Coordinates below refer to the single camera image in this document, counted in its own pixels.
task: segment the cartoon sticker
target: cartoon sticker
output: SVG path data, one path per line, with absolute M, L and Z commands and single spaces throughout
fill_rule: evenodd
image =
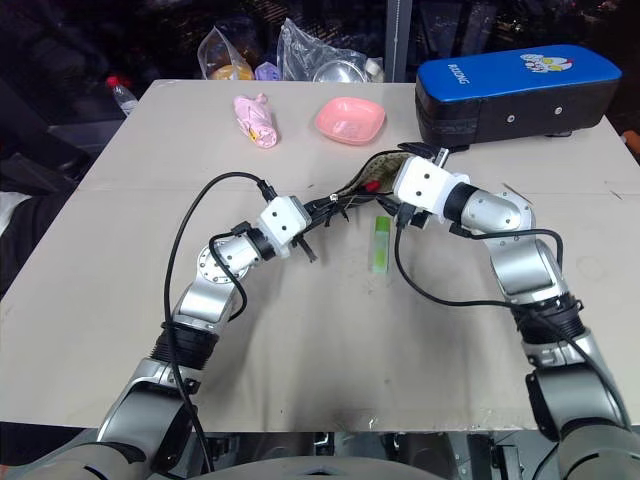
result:
M 520 58 L 524 60 L 525 67 L 536 73 L 562 72 L 573 66 L 573 60 L 562 57 L 545 57 L 544 55 L 528 53 L 520 55 Z

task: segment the table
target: table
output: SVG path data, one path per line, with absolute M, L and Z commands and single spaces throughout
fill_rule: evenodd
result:
M 264 92 L 280 143 L 262 151 L 235 124 L 237 94 Z M 340 145 L 312 126 L 330 98 L 359 96 L 387 112 L 378 138 Z M 366 159 L 419 140 L 413 86 L 157 81 L 52 224 L 2 302 L 2 420 L 98 425 L 160 332 L 162 281 L 176 228 L 215 175 L 245 170 L 302 201 L 346 183 Z M 603 119 L 570 138 L 474 145 L 451 171 L 525 195 L 541 227 L 565 239 L 565 272 L 586 306 L 632 419 L 640 421 L 640 169 Z M 214 233 L 263 208 L 255 187 L 223 183 L 196 211 L 176 261 L 175 302 Z M 208 431 L 512 429 L 535 427 L 530 370 L 506 311 L 451 309 L 399 277 L 368 271 L 375 205 L 336 217 L 299 250 L 245 279 L 247 312 L 216 347 L 196 397 Z M 403 255 L 425 288 L 499 298 L 481 242 L 433 222 L 408 230 Z

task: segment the metal bowl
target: metal bowl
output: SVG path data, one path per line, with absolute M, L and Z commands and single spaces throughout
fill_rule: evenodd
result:
M 364 72 L 345 60 L 331 60 L 320 66 L 313 76 L 314 82 L 362 83 L 366 82 Z

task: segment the pink bowl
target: pink bowl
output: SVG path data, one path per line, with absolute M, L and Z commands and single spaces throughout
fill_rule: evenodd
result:
M 384 122 L 384 108 L 354 97 L 329 101 L 316 116 L 316 128 L 336 142 L 364 145 L 373 140 Z

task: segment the green object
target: green object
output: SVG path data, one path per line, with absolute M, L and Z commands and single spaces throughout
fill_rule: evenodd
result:
M 376 217 L 376 226 L 373 231 L 373 248 L 371 249 L 371 271 L 374 273 L 387 273 L 389 268 L 390 231 L 391 219 L 389 217 Z

